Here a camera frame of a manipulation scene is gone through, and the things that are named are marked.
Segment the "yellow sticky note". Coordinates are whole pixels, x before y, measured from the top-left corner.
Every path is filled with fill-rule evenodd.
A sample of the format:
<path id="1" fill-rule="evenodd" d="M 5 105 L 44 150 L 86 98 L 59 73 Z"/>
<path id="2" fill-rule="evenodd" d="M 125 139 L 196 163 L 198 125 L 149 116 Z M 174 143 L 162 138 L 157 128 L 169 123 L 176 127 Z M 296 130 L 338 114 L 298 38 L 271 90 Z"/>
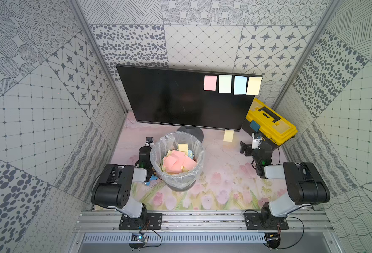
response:
<path id="1" fill-rule="evenodd" d="M 260 92 L 262 77 L 249 77 L 246 95 L 258 96 Z"/>
<path id="2" fill-rule="evenodd" d="M 223 136 L 223 141 L 224 142 L 232 142 L 233 141 L 233 135 L 234 135 L 233 130 L 225 130 L 224 136 Z"/>

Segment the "blue sticky note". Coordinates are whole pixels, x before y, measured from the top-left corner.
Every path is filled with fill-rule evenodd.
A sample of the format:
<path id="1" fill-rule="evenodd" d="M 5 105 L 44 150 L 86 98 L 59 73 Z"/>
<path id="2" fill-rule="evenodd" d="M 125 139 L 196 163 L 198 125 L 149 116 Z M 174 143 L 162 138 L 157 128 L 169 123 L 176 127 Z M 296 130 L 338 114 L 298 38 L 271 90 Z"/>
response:
<path id="1" fill-rule="evenodd" d="M 234 77 L 234 95 L 246 95 L 247 80 L 248 78 L 243 76 Z"/>

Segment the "green sticky note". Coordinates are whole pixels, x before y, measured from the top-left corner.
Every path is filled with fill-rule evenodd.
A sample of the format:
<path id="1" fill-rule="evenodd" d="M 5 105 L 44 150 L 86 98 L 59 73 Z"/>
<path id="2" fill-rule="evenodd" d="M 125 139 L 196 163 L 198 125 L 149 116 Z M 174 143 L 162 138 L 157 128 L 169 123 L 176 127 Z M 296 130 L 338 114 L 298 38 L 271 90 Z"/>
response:
<path id="1" fill-rule="evenodd" d="M 219 93 L 231 93 L 232 90 L 232 76 L 219 75 Z"/>

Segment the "pink sticky note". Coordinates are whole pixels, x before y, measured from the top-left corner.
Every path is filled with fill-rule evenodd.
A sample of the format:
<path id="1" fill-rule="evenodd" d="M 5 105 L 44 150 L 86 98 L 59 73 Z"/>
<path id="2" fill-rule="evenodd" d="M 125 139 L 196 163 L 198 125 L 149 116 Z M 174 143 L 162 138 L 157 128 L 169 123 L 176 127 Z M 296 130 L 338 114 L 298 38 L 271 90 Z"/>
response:
<path id="1" fill-rule="evenodd" d="M 205 75 L 204 76 L 204 90 L 205 91 L 216 91 L 217 83 L 216 75 Z"/>

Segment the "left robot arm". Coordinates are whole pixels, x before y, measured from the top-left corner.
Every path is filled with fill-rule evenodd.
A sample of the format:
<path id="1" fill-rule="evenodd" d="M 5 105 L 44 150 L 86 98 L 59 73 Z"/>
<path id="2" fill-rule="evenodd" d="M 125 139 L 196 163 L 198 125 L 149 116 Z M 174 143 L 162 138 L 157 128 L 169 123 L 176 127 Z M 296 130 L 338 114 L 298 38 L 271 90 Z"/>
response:
<path id="1" fill-rule="evenodd" d="M 119 211 L 130 221 L 146 221 L 146 206 L 131 197 L 131 187 L 134 182 L 149 182 L 154 175 L 150 153 L 146 145 L 139 149 L 134 165 L 107 164 L 93 183 L 92 204 Z"/>

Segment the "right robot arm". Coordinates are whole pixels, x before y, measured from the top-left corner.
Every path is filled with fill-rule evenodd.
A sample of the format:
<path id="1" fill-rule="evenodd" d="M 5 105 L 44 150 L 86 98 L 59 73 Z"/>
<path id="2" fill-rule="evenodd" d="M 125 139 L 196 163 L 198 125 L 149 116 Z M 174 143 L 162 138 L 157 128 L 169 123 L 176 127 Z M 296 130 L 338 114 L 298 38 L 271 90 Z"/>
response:
<path id="1" fill-rule="evenodd" d="M 330 191 L 311 162 L 284 162 L 272 164 L 272 147 L 265 142 L 256 149 L 240 142 L 240 152 L 253 159 L 252 167 L 263 179 L 285 180 L 287 192 L 276 200 L 266 202 L 259 216 L 260 223 L 265 227 L 281 225 L 288 214 L 308 205 L 327 203 Z"/>

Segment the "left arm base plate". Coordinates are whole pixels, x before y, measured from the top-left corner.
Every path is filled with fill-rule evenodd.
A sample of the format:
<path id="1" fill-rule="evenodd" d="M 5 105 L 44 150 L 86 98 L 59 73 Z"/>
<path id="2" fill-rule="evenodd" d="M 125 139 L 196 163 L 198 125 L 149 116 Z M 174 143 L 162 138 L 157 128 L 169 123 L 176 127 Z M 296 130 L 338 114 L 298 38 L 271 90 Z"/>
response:
<path id="1" fill-rule="evenodd" d="M 139 218 L 122 216 L 119 223 L 119 230 L 160 230 L 162 226 L 162 213 L 145 213 Z"/>

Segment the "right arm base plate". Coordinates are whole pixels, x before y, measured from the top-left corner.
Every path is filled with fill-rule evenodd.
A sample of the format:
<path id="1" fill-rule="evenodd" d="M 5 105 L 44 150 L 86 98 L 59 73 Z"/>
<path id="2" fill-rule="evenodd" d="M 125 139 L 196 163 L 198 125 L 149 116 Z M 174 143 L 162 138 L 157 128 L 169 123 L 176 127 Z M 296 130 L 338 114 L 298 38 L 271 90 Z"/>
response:
<path id="1" fill-rule="evenodd" d="M 248 230 L 288 230 L 286 217 L 274 217 L 270 215 L 265 218 L 262 214 L 247 212 L 243 214 Z"/>

